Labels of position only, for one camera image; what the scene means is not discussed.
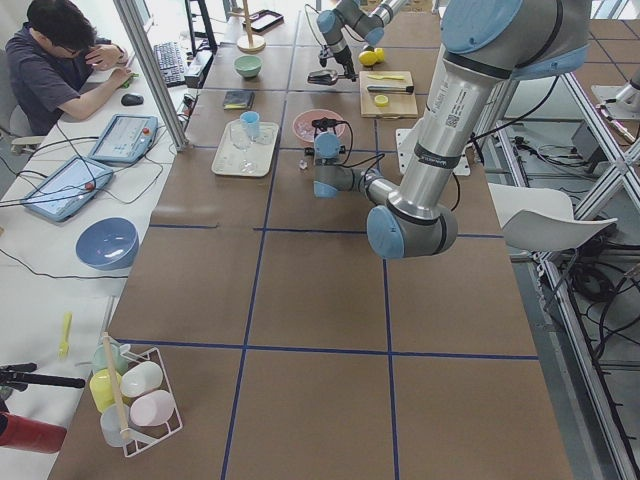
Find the white desk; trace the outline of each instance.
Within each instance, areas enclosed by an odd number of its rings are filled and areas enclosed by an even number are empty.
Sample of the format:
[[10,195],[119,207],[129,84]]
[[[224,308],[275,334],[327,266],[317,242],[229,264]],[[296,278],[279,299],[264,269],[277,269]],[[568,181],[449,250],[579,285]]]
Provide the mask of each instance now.
[[[134,61],[133,70],[140,72]],[[171,89],[174,104],[180,105],[186,87]],[[136,92],[145,102],[135,107],[124,107],[120,98],[124,93]],[[155,115],[162,118],[143,76],[132,82],[128,89],[116,92],[109,102],[84,122],[63,116],[58,122],[68,138],[97,136],[116,113]],[[54,127],[43,145],[64,140],[60,129]],[[77,150],[88,153],[92,141],[75,142]],[[49,174],[73,156],[67,143],[51,147],[36,154],[25,169]],[[96,221],[112,216],[125,217],[138,230],[141,241],[175,156],[170,136],[164,128],[158,132],[154,148],[131,168],[115,168],[116,173],[107,185],[75,216],[63,223],[52,223],[29,212],[22,206],[0,209],[0,225],[5,229],[0,237],[0,248],[21,259],[37,272],[55,276],[126,276],[128,269],[100,272],[84,265],[75,255],[75,243],[80,234]],[[32,181],[42,181],[30,177]],[[153,185],[135,202],[125,204],[138,196],[150,183]],[[3,200],[20,199],[33,187],[18,178]],[[35,362],[36,373],[87,378],[90,362],[111,297],[114,303],[124,288],[126,279],[50,279],[36,276],[14,260],[0,254],[0,305],[4,333],[0,336],[0,365]],[[73,312],[69,337],[70,349],[66,360],[58,360],[58,344],[62,334],[62,317]],[[64,387],[31,385],[25,392],[14,392],[7,400],[9,410],[25,417],[68,426],[75,412],[82,390]],[[0,448],[3,478],[41,480],[46,478],[56,455],[31,453]]]

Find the computer mouse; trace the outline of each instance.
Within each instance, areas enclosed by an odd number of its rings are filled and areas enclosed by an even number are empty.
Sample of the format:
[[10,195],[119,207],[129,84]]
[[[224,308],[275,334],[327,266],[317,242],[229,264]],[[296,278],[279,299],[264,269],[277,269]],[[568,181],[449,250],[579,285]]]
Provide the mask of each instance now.
[[144,97],[139,93],[125,93],[120,99],[125,107],[131,107],[133,105],[141,105],[144,103]]

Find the green bowl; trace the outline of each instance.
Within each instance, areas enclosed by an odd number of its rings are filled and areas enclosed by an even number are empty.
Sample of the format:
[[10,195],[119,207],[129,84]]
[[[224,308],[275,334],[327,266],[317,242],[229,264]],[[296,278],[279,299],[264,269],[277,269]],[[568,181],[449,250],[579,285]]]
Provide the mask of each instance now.
[[260,72],[262,68],[262,60],[255,55],[243,55],[236,58],[233,62],[233,66],[241,76],[244,78],[253,78]]

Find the eyeglasses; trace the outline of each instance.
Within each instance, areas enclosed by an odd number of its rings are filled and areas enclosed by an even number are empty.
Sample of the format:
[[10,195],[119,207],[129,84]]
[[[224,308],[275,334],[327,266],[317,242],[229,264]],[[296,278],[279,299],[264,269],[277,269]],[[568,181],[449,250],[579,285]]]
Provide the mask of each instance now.
[[82,50],[71,50],[70,48],[63,47],[62,45],[59,45],[59,47],[62,48],[63,50],[65,50],[72,57],[75,57],[76,55],[78,55],[82,51]]

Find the red container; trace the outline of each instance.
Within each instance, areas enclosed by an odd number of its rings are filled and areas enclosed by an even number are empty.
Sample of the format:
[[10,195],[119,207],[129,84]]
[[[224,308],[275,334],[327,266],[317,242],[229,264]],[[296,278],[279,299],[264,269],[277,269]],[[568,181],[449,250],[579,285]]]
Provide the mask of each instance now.
[[66,434],[64,427],[0,412],[1,447],[55,453],[62,447]]

